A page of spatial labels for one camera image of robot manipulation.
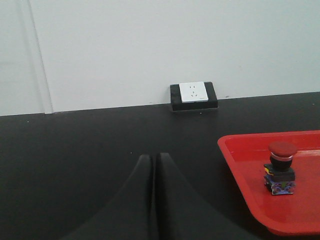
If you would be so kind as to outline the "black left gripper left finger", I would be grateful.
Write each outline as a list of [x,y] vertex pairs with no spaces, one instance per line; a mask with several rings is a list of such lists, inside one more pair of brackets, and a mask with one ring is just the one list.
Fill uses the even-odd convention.
[[152,191],[153,160],[142,154],[113,199],[63,239],[149,240]]

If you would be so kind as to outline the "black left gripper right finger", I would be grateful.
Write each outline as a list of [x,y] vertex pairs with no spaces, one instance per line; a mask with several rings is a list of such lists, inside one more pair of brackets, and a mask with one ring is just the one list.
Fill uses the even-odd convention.
[[159,239],[258,239],[208,204],[192,188],[169,153],[156,155],[154,187]]

